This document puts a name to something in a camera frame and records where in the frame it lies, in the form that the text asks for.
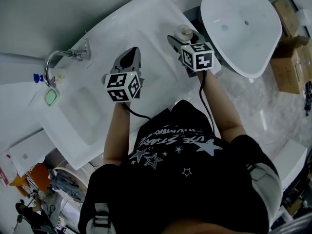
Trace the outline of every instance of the white star print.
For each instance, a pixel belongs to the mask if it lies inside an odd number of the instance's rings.
[[[222,147],[214,145],[214,139],[209,139],[206,143],[194,142],[200,148],[196,152],[205,151],[211,156],[215,155],[215,150],[222,150]]]
[[[180,154],[181,151],[183,151],[183,149],[182,149],[181,146],[176,146],[176,147],[175,147],[175,152],[177,152],[178,154]]]
[[[136,151],[136,154],[133,155],[130,159],[136,157],[136,160],[137,160],[137,162],[139,163],[140,160],[141,160],[141,158],[142,158],[142,156],[144,156],[145,154],[149,154],[149,153],[146,152],[145,150],[146,150],[146,149],[144,149],[144,150],[142,150],[142,151],[137,150],[137,151]]]
[[[189,169],[184,168],[184,171],[182,172],[182,174],[184,174],[187,177],[188,175],[192,174],[191,169],[190,168]]]
[[[157,157],[157,153],[154,153],[153,156],[144,156],[144,157],[147,159],[144,166],[151,165],[151,167],[153,167],[154,170],[156,170],[157,162],[163,161],[163,159]]]

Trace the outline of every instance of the cardboard box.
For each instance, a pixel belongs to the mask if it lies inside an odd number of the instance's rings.
[[[312,79],[312,43],[309,38],[283,40],[270,61],[279,91],[299,94]]]
[[[300,23],[290,0],[277,0],[273,3],[275,10],[283,25],[283,33],[286,37],[298,35]]]

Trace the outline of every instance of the chrome faucet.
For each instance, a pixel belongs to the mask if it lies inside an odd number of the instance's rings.
[[[54,56],[64,56],[64,57],[70,57],[72,59],[77,59],[79,61],[82,60],[90,60],[91,58],[91,51],[90,51],[90,45],[89,45],[89,40],[86,38],[84,41],[84,46],[85,50],[83,51],[78,51],[74,49],[69,49],[68,51],[62,51],[62,50],[56,50],[51,52],[48,57],[46,58],[44,62],[44,72],[43,72],[43,79],[45,84],[53,89],[56,89],[56,84],[52,82],[49,78],[49,64],[51,62],[51,59]]]

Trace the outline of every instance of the gray wall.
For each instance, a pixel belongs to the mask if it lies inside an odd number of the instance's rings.
[[[131,0],[0,0],[0,52],[45,58]]]

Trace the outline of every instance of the wire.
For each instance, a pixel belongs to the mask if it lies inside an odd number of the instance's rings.
[[[138,117],[141,117],[141,118],[146,118],[146,119],[149,119],[151,120],[151,118],[149,118],[148,116],[145,116],[145,115],[140,115],[140,114],[137,114],[136,112],[132,111],[126,103],[122,103],[122,106],[127,109],[131,114],[135,115],[135,116],[138,116]]]
[[[203,74],[203,81],[201,82],[200,89],[199,89],[199,97],[200,97],[200,99],[201,99],[201,102],[204,104],[204,106],[205,106],[205,108],[206,108],[206,110],[207,110],[207,113],[208,113],[209,118],[210,118],[210,121],[211,121],[211,126],[212,126],[212,129],[213,129],[213,133],[215,134],[215,125],[214,125],[213,118],[212,118],[212,116],[211,116],[211,114],[210,114],[210,112],[209,112],[209,110],[208,110],[208,107],[206,106],[206,103],[204,102],[204,99],[203,99],[203,97],[202,97],[202,95],[201,95],[201,92],[202,92],[203,87],[204,87],[204,85],[205,85],[206,75],[207,75],[207,71],[205,70],[205,71],[204,71],[204,74]]]

